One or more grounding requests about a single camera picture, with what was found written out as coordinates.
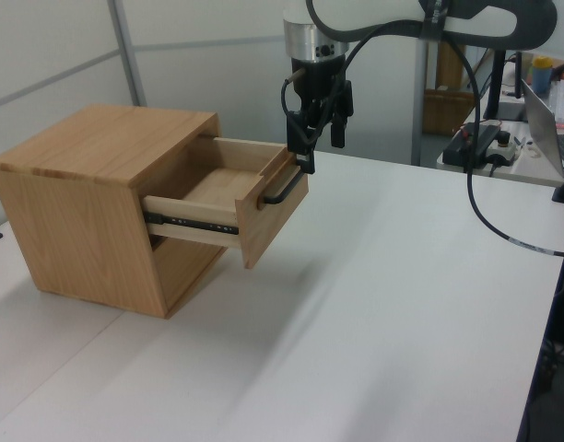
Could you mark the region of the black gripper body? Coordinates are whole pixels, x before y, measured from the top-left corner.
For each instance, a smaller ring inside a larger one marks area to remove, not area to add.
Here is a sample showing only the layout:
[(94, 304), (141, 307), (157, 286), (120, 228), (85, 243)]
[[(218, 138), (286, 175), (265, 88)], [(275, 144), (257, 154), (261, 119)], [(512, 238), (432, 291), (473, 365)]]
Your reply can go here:
[(306, 116), (321, 114), (331, 94), (335, 76), (345, 61), (345, 55), (318, 62), (291, 59), (292, 72), (304, 70), (304, 74), (294, 82), (294, 90), (300, 97), (300, 112)]

